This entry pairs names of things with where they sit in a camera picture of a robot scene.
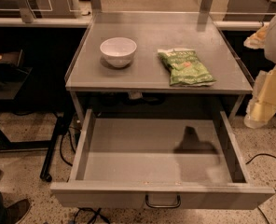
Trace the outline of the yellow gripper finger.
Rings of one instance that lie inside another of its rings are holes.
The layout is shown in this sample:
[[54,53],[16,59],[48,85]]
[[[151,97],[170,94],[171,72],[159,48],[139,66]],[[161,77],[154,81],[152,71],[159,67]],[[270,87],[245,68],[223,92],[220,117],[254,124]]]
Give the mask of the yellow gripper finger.
[[269,72],[260,71],[255,79],[252,93],[244,117],[248,128],[265,126],[276,114],[276,66]]
[[259,28],[254,34],[250,35],[243,42],[243,45],[249,49],[263,49],[265,47],[265,39],[268,26],[264,25]]

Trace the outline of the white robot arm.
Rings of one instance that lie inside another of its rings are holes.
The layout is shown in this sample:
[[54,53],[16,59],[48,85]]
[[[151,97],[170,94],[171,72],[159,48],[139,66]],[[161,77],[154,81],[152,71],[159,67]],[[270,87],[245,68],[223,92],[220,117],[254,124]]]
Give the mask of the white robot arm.
[[252,99],[246,108],[244,124],[249,128],[266,125],[276,114],[276,15],[244,41],[250,49],[263,49],[265,57],[275,63],[269,71],[260,71],[255,79]]

